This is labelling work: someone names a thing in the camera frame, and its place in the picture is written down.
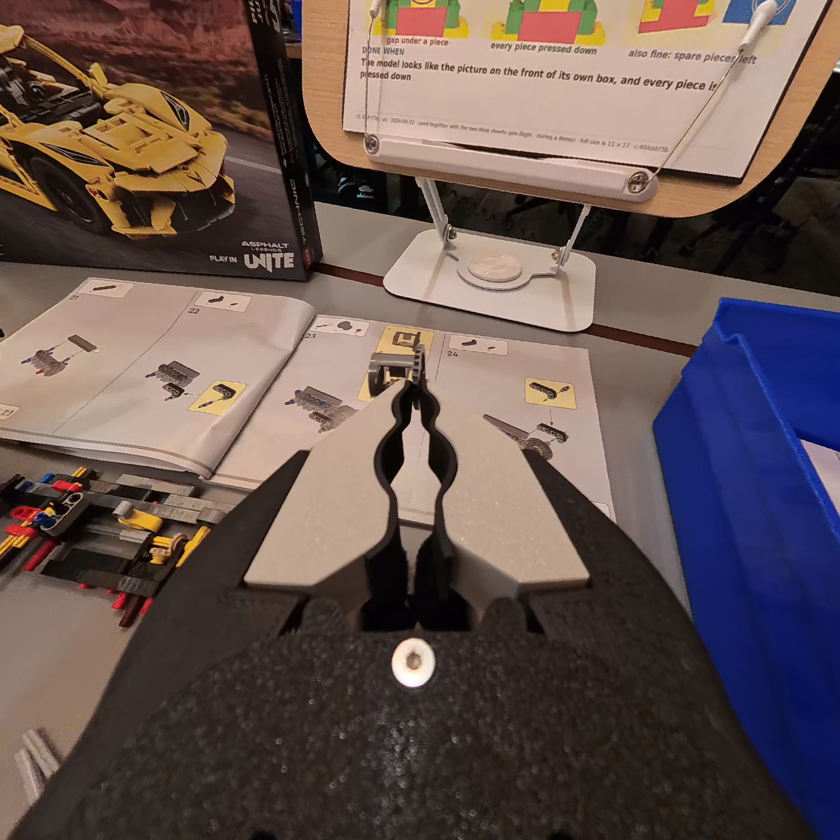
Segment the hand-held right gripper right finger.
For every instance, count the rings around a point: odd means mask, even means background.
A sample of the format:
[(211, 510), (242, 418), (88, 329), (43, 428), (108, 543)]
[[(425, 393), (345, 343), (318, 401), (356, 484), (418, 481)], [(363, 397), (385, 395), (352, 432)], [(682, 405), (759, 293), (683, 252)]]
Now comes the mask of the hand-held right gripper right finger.
[(496, 599), (579, 589), (590, 574), (526, 456), (474, 414), (419, 391), (428, 463), (439, 480), (432, 534), (416, 562), (416, 617), (467, 629)]

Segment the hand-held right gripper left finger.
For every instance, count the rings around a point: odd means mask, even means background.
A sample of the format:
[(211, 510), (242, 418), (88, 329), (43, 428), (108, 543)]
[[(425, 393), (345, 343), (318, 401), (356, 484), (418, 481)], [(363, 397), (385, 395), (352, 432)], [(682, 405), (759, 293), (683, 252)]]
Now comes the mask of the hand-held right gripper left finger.
[(392, 482), (414, 387), (391, 385), (314, 445), (280, 505), (244, 582), (336, 601), (363, 629), (412, 629), (408, 565)]

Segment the grey lego differential gear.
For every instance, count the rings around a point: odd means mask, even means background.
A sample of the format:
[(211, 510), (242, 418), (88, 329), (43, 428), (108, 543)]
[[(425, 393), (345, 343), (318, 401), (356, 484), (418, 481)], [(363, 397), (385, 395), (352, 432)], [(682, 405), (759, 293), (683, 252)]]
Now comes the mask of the grey lego differential gear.
[(422, 343), (418, 343), (407, 353), (374, 352), (366, 376), (370, 399), (375, 399), (395, 383), (408, 382), (411, 386), (409, 392), (413, 397), (413, 407), (420, 410), (420, 394), (427, 384), (426, 372), (426, 351)]

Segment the lego chassis assembly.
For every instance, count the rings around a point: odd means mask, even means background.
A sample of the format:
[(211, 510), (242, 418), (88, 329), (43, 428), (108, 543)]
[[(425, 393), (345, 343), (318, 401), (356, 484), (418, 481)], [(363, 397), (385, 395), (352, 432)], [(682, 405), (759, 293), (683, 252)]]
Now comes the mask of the lego chassis assembly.
[(132, 474), (108, 481), (82, 466), (2, 478), (1, 508), (2, 578), (37, 572), (104, 590), (128, 628), (235, 504), (195, 484)]

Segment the lego set box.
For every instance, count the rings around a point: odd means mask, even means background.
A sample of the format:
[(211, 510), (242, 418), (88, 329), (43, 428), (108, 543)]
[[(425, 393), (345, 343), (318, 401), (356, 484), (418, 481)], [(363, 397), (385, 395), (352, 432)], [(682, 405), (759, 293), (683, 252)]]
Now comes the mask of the lego set box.
[(2, 1), (2, 259), (307, 280), (282, 8)]

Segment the instruction booklet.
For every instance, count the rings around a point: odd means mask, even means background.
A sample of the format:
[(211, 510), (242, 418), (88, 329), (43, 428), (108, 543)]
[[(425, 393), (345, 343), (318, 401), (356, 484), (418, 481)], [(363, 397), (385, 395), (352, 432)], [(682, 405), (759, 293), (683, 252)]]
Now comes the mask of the instruction booklet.
[(90, 277), (1, 351), (2, 438), (252, 490), (422, 347), (444, 403), (541, 456), (614, 519), (589, 355), (315, 314), (289, 297)]

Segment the blue plastic bin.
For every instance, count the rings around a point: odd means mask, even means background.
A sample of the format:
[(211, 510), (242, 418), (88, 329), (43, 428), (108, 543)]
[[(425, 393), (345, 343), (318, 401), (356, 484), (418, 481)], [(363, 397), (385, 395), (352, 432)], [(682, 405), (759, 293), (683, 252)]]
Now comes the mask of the blue plastic bin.
[(743, 729), (838, 838), (838, 313), (723, 298), (654, 420), (686, 588)]

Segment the wooden document board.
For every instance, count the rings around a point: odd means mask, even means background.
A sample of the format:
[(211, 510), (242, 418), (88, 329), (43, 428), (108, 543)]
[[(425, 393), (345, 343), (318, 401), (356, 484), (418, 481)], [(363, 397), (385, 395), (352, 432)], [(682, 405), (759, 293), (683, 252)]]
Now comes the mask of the wooden document board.
[(343, 90), (348, 53), (349, 2), (311, 1), (303, 5), (304, 40), (301, 47), (302, 90), (310, 126), (325, 150), (336, 160), (375, 172), (427, 177), (504, 193), (541, 196), (557, 201), (589, 204), (659, 217), (688, 217), (712, 212), (745, 196), (761, 183), (789, 153), (803, 125), (821, 95), (838, 60), (838, 2), (831, 2), (816, 28), (784, 97), (762, 139), (762, 143), (740, 183), (715, 182), (708, 178), (664, 173), (658, 189), (642, 202), (630, 197), (609, 197), (603, 191), (537, 183), (536, 177), (521, 175), (518, 165), (567, 165), (568, 159), (538, 161), (517, 155), (496, 154), (486, 174), (469, 171), (455, 163), (455, 153), (473, 150), (443, 148), (444, 161), (434, 163), (430, 143), (409, 140), (408, 152), (394, 162), (369, 158), (364, 134), (343, 130)]

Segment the printed instruction sheet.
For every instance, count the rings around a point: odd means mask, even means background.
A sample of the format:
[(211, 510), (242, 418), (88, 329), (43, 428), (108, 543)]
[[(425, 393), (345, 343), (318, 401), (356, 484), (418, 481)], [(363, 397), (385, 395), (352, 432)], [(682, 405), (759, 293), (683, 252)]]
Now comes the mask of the printed instruction sheet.
[(776, 5), (351, 2), (343, 128), (741, 179), (828, 2)]

